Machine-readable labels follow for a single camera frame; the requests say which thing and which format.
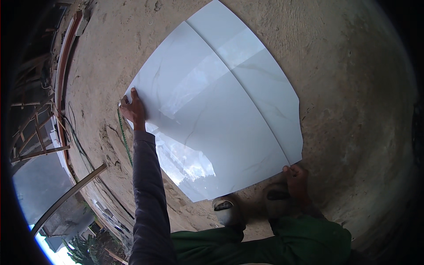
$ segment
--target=man's right hand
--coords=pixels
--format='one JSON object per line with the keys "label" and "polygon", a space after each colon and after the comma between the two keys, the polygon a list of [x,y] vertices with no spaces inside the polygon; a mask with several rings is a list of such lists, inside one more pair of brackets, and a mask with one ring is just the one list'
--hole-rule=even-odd
{"label": "man's right hand", "polygon": [[301,208],[310,205],[312,200],[309,198],[307,190],[309,172],[296,164],[291,167],[284,166],[283,172],[287,178],[290,196],[298,199]]}
{"label": "man's right hand", "polygon": [[144,107],[135,88],[131,88],[132,102],[129,104],[127,95],[121,99],[119,109],[122,115],[134,124],[134,131],[146,131]]}

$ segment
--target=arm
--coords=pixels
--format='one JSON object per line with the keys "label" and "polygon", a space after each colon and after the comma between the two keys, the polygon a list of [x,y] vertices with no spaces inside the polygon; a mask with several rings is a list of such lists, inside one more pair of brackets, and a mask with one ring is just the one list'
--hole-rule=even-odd
{"label": "arm", "polygon": [[133,102],[121,101],[123,116],[134,123],[134,244],[129,264],[177,264],[155,136],[145,131],[144,109],[135,89]]}
{"label": "arm", "polygon": [[307,180],[309,172],[296,164],[291,167],[284,166],[283,172],[286,174],[290,196],[298,200],[302,213],[317,219],[325,219],[308,195]]}

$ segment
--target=white marble tile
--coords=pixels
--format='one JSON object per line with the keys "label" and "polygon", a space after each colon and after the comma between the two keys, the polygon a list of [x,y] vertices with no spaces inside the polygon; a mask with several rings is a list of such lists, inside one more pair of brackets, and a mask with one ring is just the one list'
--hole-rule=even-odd
{"label": "white marble tile", "polygon": [[302,159],[299,99],[275,59],[226,6],[213,0],[187,23],[231,70],[271,128],[290,164]]}
{"label": "white marble tile", "polygon": [[246,91],[185,22],[149,57],[128,97],[132,87],[162,169],[192,201],[248,187],[288,164]]}

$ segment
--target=worker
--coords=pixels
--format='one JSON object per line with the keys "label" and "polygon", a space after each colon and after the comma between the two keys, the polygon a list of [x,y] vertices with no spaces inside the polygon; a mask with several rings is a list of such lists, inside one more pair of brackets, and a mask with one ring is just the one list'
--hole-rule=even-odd
{"label": "worker", "polygon": [[[131,98],[130,104],[124,96],[120,106],[123,116],[134,124],[133,188],[137,209],[129,264],[346,263],[351,253],[351,234],[326,220],[313,205],[307,193],[308,171],[298,165],[283,167],[286,184],[273,184],[264,190],[274,236],[242,242],[245,223],[230,195],[212,203],[224,227],[171,233],[155,136],[146,132],[144,107],[134,88]],[[288,202],[293,198],[303,214],[287,216]]]}

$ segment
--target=sandy floor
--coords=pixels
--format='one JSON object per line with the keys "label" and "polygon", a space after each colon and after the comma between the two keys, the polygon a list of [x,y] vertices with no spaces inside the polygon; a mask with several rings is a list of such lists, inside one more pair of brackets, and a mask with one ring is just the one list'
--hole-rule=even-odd
{"label": "sandy floor", "polygon": [[[95,181],[82,193],[98,215],[96,201],[129,231],[135,206],[117,103],[162,40],[206,2],[94,0],[76,42],[66,111],[69,116],[72,106],[94,166],[107,163],[101,178],[109,188]],[[350,230],[353,247],[373,245],[375,253],[413,197],[416,181],[410,173],[415,81],[394,29],[368,1],[222,2],[265,44],[299,97],[301,163],[310,170],[314,202]],[[65,18],[61,28],[68,23]],[[131,145],[126,124],[125,134]],[[74,146],[70,161],[78,178],[89,173]],[[245,240],[272,235],[260,199],[263,187],[278,178],[237,192],[249,221]],[[218,226],[211,202],[192,203],[165,174],[163,179],[172,231]],[[131,245],[129,233],[114,231]]]}

